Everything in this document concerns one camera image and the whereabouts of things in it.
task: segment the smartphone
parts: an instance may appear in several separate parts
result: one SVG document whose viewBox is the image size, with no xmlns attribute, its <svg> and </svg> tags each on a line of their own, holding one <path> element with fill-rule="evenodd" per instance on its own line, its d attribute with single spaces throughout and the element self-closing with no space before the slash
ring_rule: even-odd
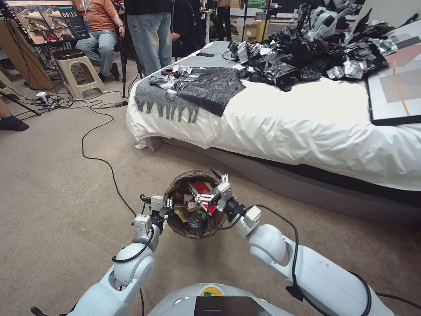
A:
<svg viewBox="0 0 421 316">
<path fill-rule="evenodd" d="M 213 57 L 214 54 L 207 54 L 207 53 L 198 53 L 196 56 L 203 56 L 203 57 Z"/>
</svg>

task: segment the black shoe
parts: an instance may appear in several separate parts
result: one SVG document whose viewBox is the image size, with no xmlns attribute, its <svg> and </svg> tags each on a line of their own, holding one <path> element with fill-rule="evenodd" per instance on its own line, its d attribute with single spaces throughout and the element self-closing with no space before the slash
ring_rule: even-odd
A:
<svg viewBox="0 0 421 316">
<path fill-rule="evenodd" d="M 104 81 L 105 81 L 105 79 L 107 78 L 106 76 L 104 76 L 104 75 L 101 73 L 101 71 L 99 72 L 98 76 L 99 76 L 99 78 L 101 79 L 101 81 L 102 81 L 102 82 L 104 82 Z"/>
<path fill-rule="evenodd" d="M 24 131 L 29 128 L 28 124 L 25 124 L 20 119 L 15 118 L 12 122 L 0 122 L 0 130 L 15 130 L 17 132 Z"/>
<path fill-rule="evenodd" d="M 118 71 L 118 67 L 116 63 L 113 63 L 110 72 L 113 74 L 116 81 L 120 79 L 120 72 Z"/>
</svg>

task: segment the shoe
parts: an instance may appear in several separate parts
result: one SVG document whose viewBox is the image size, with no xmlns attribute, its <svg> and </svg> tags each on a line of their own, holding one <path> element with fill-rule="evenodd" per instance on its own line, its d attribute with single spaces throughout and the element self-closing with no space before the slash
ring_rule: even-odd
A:
<svg viewBox="0 0 421 316">
<path fill-rule="evenodd" d="M 13 76 L 13 77 L 16 77 L 16 76 L 18 76 L 18 75 L 20 75 L 21 73 L 19 72 L 19 71 L 17 71 L 16 69 L 6 69 L 6 68 L 3 68 L 2 69 L 2 72 L 5 74 L 5 75 L 9 75 L 9 76 Z"/>
<path fill-rule="evenodd" d="M 118 71 L 118 66 L 116 63 L 113 63 L 110 72 L 113 74 L 116 81 L 120 79 L 120 72 Z"/>
<path fill-rule="evenodd" d="M 12 122 L 5 122 L 4 120 L 0 121 L 0 130 L 15 130 L 17 132 L 22 132 L 28 128 L 29 125 L 25 124 L 18 118 L 15 118 Z"/>
<path fill-rule="evenodd" d="M 105 79 L 107 78 L 106 76 L 104 76 L 101 71 L 99 72 L 98 76 L 100 77 L 101 81 L 104 82 Z"/>
</svg>

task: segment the gray blanket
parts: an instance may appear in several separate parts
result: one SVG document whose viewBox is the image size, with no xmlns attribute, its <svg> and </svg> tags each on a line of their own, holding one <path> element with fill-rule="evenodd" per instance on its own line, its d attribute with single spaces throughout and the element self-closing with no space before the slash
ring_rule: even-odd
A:
<svg viewBox="0 0 421 316">
<path fill-rule="evenodd" d="M 213 42 L 210 47 L 202 49 L 201 52 L 214 54 L 215 56 L 191 56 L 179 64 L 190 67 L 231 68 L 233 65 L 235 65 L 235 61 L 228 61 L 222 57 L 222 54 L 226 51 L 228 51 L 228 42 Z M 154 76 L 163 77 L 161 75 L 161 71 L 156 72 Z M 165 90 L 158 86 L 151 86 L 148 79 L 142 80 L 137 85 L 135 91 L 135 101 L 139 111 L 143 111 L 143 109 L 146 107 L 146 113 L 148 114 L 151 112 L 153 105 L 156 104 L 159 116 L 164 116 L 165 109 L 165 117 L 170 120 L 174 119 L 175 111 L 177 110 L 179 122 L 181 121 L 183 110 L 186 108 L 189 112 L 189 123 L 194 123 L 199 113 L 199 107 L 192 102 L 184 100 L 179 96 L 176 96 L 175 100 L 170 100 L 165 97 Z"/>
</svg>

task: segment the person's hand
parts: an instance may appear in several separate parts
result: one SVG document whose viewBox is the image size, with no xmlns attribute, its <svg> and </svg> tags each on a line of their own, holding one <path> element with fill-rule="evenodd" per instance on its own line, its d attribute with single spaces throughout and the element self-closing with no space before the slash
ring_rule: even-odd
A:
<svg viewBox="0 0 421 316">
<path fill-rule="evenodd" d="M 118 32 L 120 33 L 120 37 L 121 38 L 124 38 L 124 26 L 120 26 L 118 28 Z"/>
</svg>

